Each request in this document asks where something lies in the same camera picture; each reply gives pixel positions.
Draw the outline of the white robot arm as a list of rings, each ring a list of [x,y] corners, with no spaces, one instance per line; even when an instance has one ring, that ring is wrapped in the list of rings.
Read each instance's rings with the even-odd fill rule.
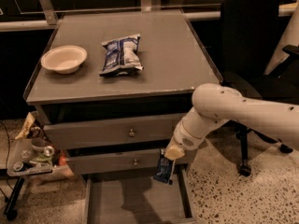
[[[197,149],[211,132],[232,120],[292,148],[299,144],[299,104],[277,78],[263,75],[264,55],[276,34],[277,5],[221,6],[223,79],[228,86],[205,83],[192,94],[192,109],[180,120],[164,155],[171,161]]]

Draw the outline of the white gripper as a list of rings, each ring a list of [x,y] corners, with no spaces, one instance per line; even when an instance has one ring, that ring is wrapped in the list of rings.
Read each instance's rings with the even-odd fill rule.
[[[197,149],[205,140],[206,129],[201,125],[191,125],[185,127],[180,121],[176,126],[173,139],[176,143],[170,143],[164,155],[171,161],[180,159],[185,155],[185,150]]]

